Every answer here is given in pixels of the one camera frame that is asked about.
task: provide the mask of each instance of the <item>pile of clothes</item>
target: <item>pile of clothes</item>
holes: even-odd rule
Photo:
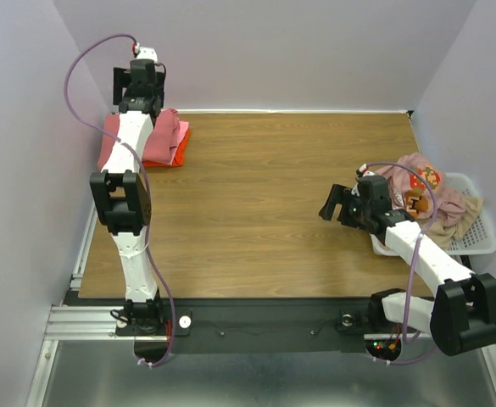
[[[104,120],[104,130],[118,134],[120,115],[109,114]],[[152,134],[146,141],[142,163],[144,167],[180,167],[184,161],[184,151],[191,132],[189,123],[178,118],[175,109],[164,109],[155,120]],[[114,140],[103,135],[101,154],[98,158],[99,171],[104,167],[110,154]]]
[[[437,221],[427,235],[442,249],[451,248],[453,240],[462,239],[482,212],[483,198],[469,197],[449,187],[445,173],[419,153],[406,155],[398,160],[422,176],[436,196],[434,208],[431,195],[418,177],[395,166],[376,171],[389,183],[394,209],[405,209],[423,227],[437,211]]]

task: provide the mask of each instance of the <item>metal frame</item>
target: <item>metal frame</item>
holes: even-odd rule
[[[93,231],[97,222],[97,211],[92,205],[80,252],[75,262],[70,283],[71,290],[79,290],[81,278],[86,268],[87,255],[91,246]],[[53,362],[58,351],[59,341],[102,341],[102,340],[131,340],[132,337],[117,337],[115,335],[115,320],[109,311],[117,306],[97,307],[52,307],[47,329],[44,333],[42,350],[38,358],[35,375],[27,399],[27,407],[42,406],[46,396],[47,385],[50,381]],[[365,339],[383,339],[386,334],[365,335]],[[165,337],[148,337],[148,340],[165,341]],[[482,354],[491,376],[496,392],[496,345],[482,349]]]

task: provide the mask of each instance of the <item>beige cloth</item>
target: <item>beige cloth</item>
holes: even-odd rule
[[[426,232],[426,235],[443,250],[451,248],[453,240],[462,239],[476,221],[477,216],[482,212],[483,198],[467,196],[463,196],[462,198],[466,211],[458,223],[452,226],[444,226],[440,219],[438,219]],[[417,220],[421,227],[428,223],[428,221],[428,219]]]

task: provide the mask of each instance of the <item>pink cloth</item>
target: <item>pink cloth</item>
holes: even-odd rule
[[[410,167],[431,185],[437,198],[438,223],[443,226],[456,225],[466,211],[465,202],[461,193],[445,184],[445,174],[419,153],[405,155],[398,162]],[[431,195],[416,176],[390,165],[376,173],[387,179],[395,209],[406,209],[416,219],[426,219],[432,215]]]
[[[180,122],[178,112],[175,109],[162,110],[155,120],[155,127],[152,134],[146,141],[142,161],[153,161],[162,164],[171,164],[174,160],[176,150],[181,140],[186,135],[189,124]],[[120,128],[120,116],[109,114],[104,120],[104,129],[113,134],[117,134]],[[103,135],[101,144],[101,154],[98,159],[98,168],[101,170],[108,161],[114,140]]]

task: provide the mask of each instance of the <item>white round button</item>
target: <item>white round button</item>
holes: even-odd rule
[[[189,326],[191,326],[191,318],[189,318],[187,315],[182,316],[180,318],[180,327],[186,329]]]

